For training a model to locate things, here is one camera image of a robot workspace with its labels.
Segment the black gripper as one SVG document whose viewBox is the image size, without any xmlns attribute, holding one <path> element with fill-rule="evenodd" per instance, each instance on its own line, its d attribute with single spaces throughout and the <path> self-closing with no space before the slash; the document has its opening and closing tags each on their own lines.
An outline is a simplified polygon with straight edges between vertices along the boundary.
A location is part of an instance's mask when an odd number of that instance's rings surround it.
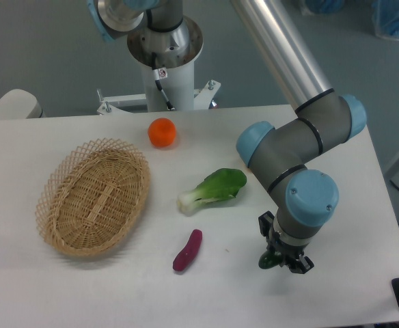
<svg viewBox="0 0 399 328">
<path fill-rule="evenodd" d="M 283 261 L 278 266 L 287 266 L 291 273 L 306 274 L 314 268 L 314 263 L 308 256 L 303 255 L 303 251 L 298 247 L 286 244 L 281 240 L 281 235 L 273 227 L 276 223 L 271 211 L 267 211 L 258 217 L 261 235 L 266 239 L 266 250 L 278 251 L 283 256 Z"/>
</svg>

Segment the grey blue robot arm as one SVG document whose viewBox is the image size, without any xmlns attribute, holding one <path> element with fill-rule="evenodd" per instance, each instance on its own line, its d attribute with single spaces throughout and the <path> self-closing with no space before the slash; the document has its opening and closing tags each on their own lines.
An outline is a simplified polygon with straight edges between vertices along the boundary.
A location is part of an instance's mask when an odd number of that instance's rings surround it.
<svg viewBox="0 0 399 328">
<path fill-rule="evenodd" d="M 333 179 L 306 165 L 360 133 L 366 111 L 354 96 L 335 93 L 280 1 L 232 5 L 296 113 L 280 128 L 252 124 L 236 142 L 244 164 L 278 207 L 259 218 L 267 242 L 259 265 L 304 274 L 313 267 L 305 247 L 339 200 Z M 181 1 L 88 1 L 87 8 L 104 40 L 126 37 L 143 68 L 149 111 L 189 111 L 199 103 L 191 64 L 203 38 Z"/>
</svg>

